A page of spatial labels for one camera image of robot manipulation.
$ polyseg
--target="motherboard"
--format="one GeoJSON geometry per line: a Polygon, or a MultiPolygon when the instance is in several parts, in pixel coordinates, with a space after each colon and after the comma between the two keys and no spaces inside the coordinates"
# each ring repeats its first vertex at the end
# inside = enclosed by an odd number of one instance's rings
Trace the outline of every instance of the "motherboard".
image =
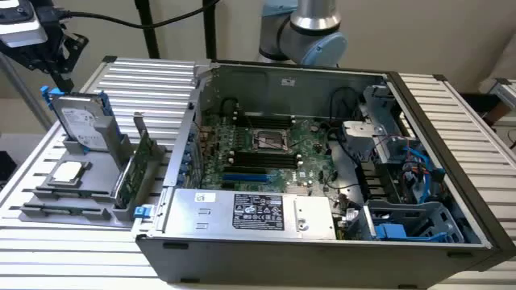
{"type": "Polygon", "coordinates": [[[334,163],[323,121],[211,115],[203,125],[202,188],[328,195],[334,163]]]}

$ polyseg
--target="wall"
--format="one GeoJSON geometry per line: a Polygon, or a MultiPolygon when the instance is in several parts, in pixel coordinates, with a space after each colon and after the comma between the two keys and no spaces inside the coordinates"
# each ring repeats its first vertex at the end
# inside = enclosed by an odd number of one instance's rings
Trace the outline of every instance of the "wall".
{"type": "MultiPolygon", "coordinates": [[[[202,0],[151,2],[156,22],[202,5],[202,0]]],[[[134,1],[55,0],[55,3],[70,10],[139,22],[134,1]]],[[[219,58],[254,60],[256,57],[262,6],[259,0],[222,0],[218,6],[219,58]]],[[[338,6],[343,15],[342,30],[350,38],[342,66],[442,73],[463,90],[474,90],[488,75],[516,30],[514,0],[338,0],[338,6]]],[[[84,18],[71,19],[68,27],[91,39],[74,72],[78,88],[104,55],[147,56],[140,30],[84,18]]],[[[202,15],[159,28],[156,33],[164,58],[204,58],[202,15]]],[[[43,83],[52,83],[40,72],[23,68],[19,72],[35,92],[43,83]]],[[[4,78],[0,86],[8,86],[4,78]]],[[[7,89],[3,95],[16,93],[7,89]]]]}

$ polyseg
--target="blue latch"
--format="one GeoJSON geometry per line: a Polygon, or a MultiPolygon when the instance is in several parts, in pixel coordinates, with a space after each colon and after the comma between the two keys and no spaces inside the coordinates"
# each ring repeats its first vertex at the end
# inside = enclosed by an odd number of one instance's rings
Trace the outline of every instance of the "blue latch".
{"type": "Polygon", "coordinates": [[[438,233],[431,237],[408,237],[402,224],[380,224],[375,226],[376,237],[380,240],[408,240],[412,242],[444,242],[447,233],[438,233]]]}
{"type": "Polygon", "coordinates": [[[134,217],[136,219],[146,219],[151,217],[151,208],[150,207],[136,207],[134,217]]]}

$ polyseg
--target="power supply label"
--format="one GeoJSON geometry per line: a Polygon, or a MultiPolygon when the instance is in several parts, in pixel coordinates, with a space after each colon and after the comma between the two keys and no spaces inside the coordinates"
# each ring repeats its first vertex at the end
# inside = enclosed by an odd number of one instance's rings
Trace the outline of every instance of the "power supply label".
{"type": "Polygon", "coordinates": [[[234,228],[240,230],[284,230],[283,197],[279,195],[235,195],[234,228]]]}

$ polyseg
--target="sticker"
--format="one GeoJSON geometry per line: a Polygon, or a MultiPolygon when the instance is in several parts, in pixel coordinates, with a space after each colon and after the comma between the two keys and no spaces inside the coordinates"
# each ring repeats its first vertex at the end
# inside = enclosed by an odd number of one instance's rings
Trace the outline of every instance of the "sticker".
{"type": "Polygon", "coordinates": [[[282,79],[283,86],[296,86],[296,79],[282,79]]]}
{"type": "Polygon", "coordinates": [[[284,230],[282,195],[235,195],[234,228],[284,230]]]}
{"type": "Polygon", "coordinates": [[[92,150],[107,150],[103,134],[95,130],[95,116],[82,109],[63,108],[68,127],[78,142],[92,150]]]}
{"type": "Polygon", "coordinates": [[[215,192],[196,192],[195,202],[215,202],[215,192]]]}

